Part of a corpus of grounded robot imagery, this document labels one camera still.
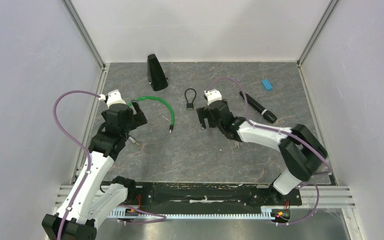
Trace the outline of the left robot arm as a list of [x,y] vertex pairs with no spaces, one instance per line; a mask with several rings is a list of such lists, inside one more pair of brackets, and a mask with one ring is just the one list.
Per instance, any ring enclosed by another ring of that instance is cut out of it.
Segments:
[[46,214],[42,220],[51,240],[94,240],[118,204],[131,204],[137,198],[136,182],[121,176],[112,181],[103,195],[95,196],[130,132],[148,121],[136,100],[112,103],[101,114],[104,122],[90,141],[86,163],[70,193],[55,214]]

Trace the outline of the green cable lock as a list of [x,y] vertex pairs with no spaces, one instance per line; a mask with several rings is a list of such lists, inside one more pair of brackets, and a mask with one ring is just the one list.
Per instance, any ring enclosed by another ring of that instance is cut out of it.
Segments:
[[170,113],[170,120],[169,120],[170,125],[169,125],[168,132],[171,134],[175,128],[176,117],[175,117],[174,109],[172,108],[172,106],[167,101],[163,100],[162,98],[156,97],[156,96],[142,96],[142,97],[138,97],[138,98],[132,100],[127,105],[129,107],[131,107],[133,105],[133,102],[143,102],[143,101],[148,101],[148,100],[158,102],[167,108],[167,110]]

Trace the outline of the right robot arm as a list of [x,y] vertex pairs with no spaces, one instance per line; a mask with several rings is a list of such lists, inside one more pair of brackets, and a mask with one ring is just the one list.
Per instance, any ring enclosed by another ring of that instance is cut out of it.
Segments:
[[328,152],[305,125],[274,127],[234,116],[226,100],[216,100],[196,111],[202,129],[217,128],[229,140],[280,152],[286,168],[268,191],[275,204],[286,201],[295,187],[309,181],[320,165],[327,162]]

